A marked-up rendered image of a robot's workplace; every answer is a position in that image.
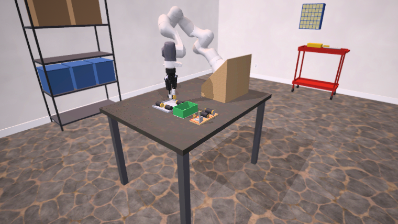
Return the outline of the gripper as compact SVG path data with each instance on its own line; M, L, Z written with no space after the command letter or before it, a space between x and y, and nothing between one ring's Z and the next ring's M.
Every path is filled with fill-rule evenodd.
M175 74L176 68L172 69L166 68L165 71L167 73L166 78L164 78L166 89L169 91L169 98L172 98L172 95L175 95L178 75ZM171 90L171 85L172 85L172 90Z

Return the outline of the green open box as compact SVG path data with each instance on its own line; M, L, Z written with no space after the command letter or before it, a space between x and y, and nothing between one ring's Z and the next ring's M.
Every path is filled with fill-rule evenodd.
M198 112L198 104L188 101L173 107L173 115L183 119L196 112Z

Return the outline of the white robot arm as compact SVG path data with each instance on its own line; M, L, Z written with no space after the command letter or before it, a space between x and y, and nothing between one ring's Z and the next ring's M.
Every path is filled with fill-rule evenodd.
M162 47L162 56L164 58L163 66L172 69L175 67L182 67L181 62L177 62L176 58L183 58L186 55L186 49L181 41L178 31L175 26L179 24L181 29L189 37L197 37L193 45L193 52L203 55L212 67L214 73L224 62L221 56L218 55L215 49L208 49L209 44L214 38L214 34L210 30L199 29L189 18L183 15L182 10L173 6L167 15L163 14L159 17L158 27L161 35L171 38L176 41L167 41ZM208 49L208 50L207 50Z

